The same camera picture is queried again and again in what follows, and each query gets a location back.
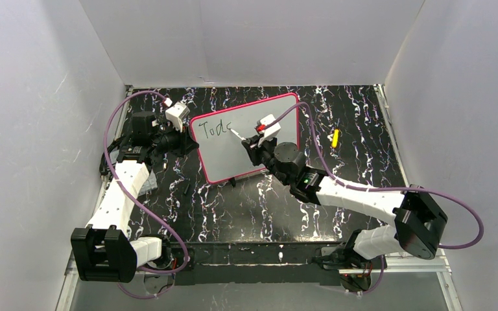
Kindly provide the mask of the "pink framed whiteboard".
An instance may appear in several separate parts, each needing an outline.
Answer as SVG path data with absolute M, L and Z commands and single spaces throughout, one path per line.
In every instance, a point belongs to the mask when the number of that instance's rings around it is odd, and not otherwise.
M 257 135 L 257 123 L 262 118 L 277 118 L 298 101 L 298 95 L 287 93 L 193 117 L 189 127 L 199 144 L 206 181 L 221 183 L 263 169 L 263 165 L 251 163 L 241 139 Z

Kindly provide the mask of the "white whiteboard marker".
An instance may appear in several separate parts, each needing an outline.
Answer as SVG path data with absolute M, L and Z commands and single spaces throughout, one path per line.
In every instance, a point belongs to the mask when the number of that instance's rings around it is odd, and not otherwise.
M 240 140 L 241 142 L 243 142 L 243 141 L 246 141 L 246 140 L 247 140 L 247 138 L 245 138 L 245 137 L 241 136 L 241 134 L 240 134 L 240 133 L 238 133 L 237 131 L 235 131 L 235 130 L 233 130 L 233 129 L 231 129 L 230 131 L 231 131 L 231 133 L 232 133 L 232 134 L 234 134 L 234 136 L 236 136 L 236 138 L 238 138 L 238 140 Z

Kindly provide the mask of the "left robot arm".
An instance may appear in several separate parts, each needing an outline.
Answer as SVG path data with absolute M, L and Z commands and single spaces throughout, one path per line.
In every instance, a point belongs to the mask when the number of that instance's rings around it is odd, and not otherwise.
M 112 160 L 115 174 L 104 197 L 85 227 L 76 228 L 71 245 L 83 281 L 130 282 L 138 268 L 154 262 L 163 264 L 169 254 L 163 237 L 127 237 L 128 221 L 153 165 L 172 153 L 178 157 L 198 148 L 187 130 L 187 108 L 169 108 L 159 122 L 152 112 L 133 114 L 124 135 L 113 141 L 117 150 Z

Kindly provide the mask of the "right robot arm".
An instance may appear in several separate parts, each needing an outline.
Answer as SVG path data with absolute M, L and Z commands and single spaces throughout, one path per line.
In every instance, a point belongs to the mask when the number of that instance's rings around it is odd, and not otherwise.
M 264 165 L 300 202 L 341 207 L 385 223 L 356 230 L 335 251 L 337 258 L 372 260 L 402 251 L 424 260 L 435 258 L 447 215 L 430 194 L 416 188 L 386 191 L 332 178 L 308 166 L 296 144 L 278 143 L 276 138 L 255 135 L 241 144 L 253 165 Z

